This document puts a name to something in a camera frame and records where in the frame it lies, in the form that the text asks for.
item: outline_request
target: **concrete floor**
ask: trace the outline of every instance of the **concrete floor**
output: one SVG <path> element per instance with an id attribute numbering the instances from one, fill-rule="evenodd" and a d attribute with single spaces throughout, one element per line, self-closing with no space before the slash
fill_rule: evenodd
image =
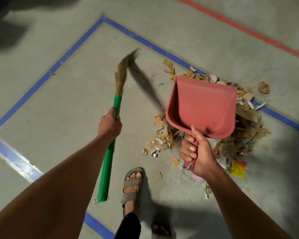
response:
<path id="1" fill-rule="evenodd" d="M 299 0 L 194 1 L 299 49 Z M 175 0 L 16 0 L 12 9 L 0 15 L 0 118 L 104 12 L 223 79 L 246 85 L 266 81 L 270 94 L 259 93 L 257 98 L 299 123 L 298 58 Z M 95 137 L 100 117 L 112 105 L 114 70 L 137 47 L 141 48 L 137 64 L 165 105 L 172 83 L 163 72 L 164 57 L 103 24 L 0 129 L 0 140 L 47 172 Z M 178 183 L 179 170 L 167 152 L 159 158 L 141 155 L 153 134 L 152 115 L 159 111 L 129 75 L 110 199 L 93 205 L 97 184 L 88 212 L 115 233 L 122 214 L 122 179 L 130 168 L 142 166 L 148 177 L 141 207 L 142 238 L 150 237 L 151 215 L 157 209 L 171 213 L 177 238 L 230 238 L 214 197 L 205 200 L 203 189 L 185 176 Z M 248 158 L 246 179 L 234 179 L 257 205 L 299 238 L 299 132 L 262 116 L 272 134 Z M 151 178 L 157 171 L 163 174 L 159 182 Z M 0 159 L 0 209 L 26 186 L 27 181 Z M 80 238 L 99 237 L 84 225 Z"/>

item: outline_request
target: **hand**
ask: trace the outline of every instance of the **hand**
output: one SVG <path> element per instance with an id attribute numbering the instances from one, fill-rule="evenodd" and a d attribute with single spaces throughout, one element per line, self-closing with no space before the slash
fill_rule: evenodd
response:
<path id="1" fill-rule="evenodd" d="M 206 178 L 211 168 L 214 165 L 218 165 L 218 163 L 209 141 L 195 126 L 192 126 L 192 132 L 199 142 L 198 151 L 196 151 L 195 146 L 191 144 L 195 139 L 191 135 L 186 134 L 185 139 L 182 141 L 179 155 L 184 161 L 188 162 L 191 162 L 193 158 L 197 158 L 195 168 L 192 172 L 199 177 Z"/>
<path id="2" fill-rule="evenodd" d="M 120 135 L 121 129 L 121 118 L 120 116 L 115 118 L 115 108 L 112 107 L 105 116 L 101 117 L 98 136 L 108 134 L 115 139 L 118 135 Z"/>

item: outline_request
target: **red dustpan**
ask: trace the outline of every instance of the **red dustpan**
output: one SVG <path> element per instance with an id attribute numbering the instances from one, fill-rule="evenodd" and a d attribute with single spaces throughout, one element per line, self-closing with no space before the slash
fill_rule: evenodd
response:
<path id="1" fill-rule="evenodd" d="M 190 127 L 195 125 L 209 138 L 226 138 L 235 129 L 236 99 L 236 87 L 177 77 L 166 119 L 191 136 Z M 193 170 L 194 166 L 195 160 L 184 163 L 188 170 Z"/>

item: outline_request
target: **broom bristles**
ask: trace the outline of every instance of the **broom bristles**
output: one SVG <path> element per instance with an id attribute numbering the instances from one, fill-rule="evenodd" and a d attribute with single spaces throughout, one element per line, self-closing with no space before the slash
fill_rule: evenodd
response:
<path id="1" fill-rule="evenodd" d="M 137 55 L 137 51 L 139 49 L 134 50 L 130 54 L 128 54 L 125 58 L 121 60 L 117 67 L 117 72 L 115 73 L 115 81 L 116 81 L 116 90 L 115 90 L 115 95 L 122 96 L 123 94 L 123 86 L 126 81 L 126 76 L 127 76 L 127 69 L 129 66 L 131 66 Z"/>

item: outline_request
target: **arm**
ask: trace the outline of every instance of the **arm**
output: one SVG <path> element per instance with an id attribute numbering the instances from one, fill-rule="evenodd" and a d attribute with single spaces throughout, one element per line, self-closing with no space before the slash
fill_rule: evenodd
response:
<path id="1" fill-rule="evenodd" d="M 199 142 L 198 153 L 191 144 L 194 138 L 187 134 L 182 143 L 180 156 L 188 161 L 197 157 L 193 172 L 209 184 L 233 239 L 291 239 L 227 175 L 217 163 L 208 140 L 194 126 L 192 131 Z"/>
<path id="2" fill-rule="evenodd" d="M 33 182 L 0 212 L 0 238 L 78 238 L 109 144 L 120 134 L 115 109 L 98 136 Z"/>

